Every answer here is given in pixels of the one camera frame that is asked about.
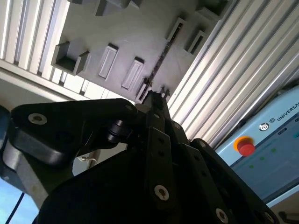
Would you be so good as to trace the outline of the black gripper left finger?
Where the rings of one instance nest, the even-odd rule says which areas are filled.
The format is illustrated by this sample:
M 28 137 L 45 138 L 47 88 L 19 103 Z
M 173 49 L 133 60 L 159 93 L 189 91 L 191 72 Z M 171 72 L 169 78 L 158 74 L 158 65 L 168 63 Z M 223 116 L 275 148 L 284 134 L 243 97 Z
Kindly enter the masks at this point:
M 171 173 L 171 138 L 165 130 L 161 94 L 141 104 L 102 99 L 21 105 L 12 110 L 10 143 L 22 156 L 16 172 L 38 208 L 61 184 L 123 151 L 153 156 Z

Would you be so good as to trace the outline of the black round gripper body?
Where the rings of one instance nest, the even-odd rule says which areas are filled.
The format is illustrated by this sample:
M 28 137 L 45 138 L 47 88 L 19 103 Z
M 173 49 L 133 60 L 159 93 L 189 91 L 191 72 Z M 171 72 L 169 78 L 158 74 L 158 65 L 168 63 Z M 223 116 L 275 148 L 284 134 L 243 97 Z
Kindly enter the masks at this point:
M 39 224 L 208 224 L 207 197 L 182 153 L 171 173 L 158 151 L 146 168 L 142 151 L 123 151 L 58 186 L 44 201 Z

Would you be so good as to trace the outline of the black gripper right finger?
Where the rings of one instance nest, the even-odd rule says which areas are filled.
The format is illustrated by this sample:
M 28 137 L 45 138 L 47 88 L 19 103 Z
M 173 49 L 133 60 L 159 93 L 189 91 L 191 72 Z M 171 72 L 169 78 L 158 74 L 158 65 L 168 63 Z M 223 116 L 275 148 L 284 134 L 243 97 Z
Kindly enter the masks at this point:
M 253 190 L 202 139 L 189 141 L 183 128 L 171 120 L 161 97 L 165 130 L 171 138 L 172 159 L 178 166 L 186 201 L 185 223 L 278 224 L 279 220 Z

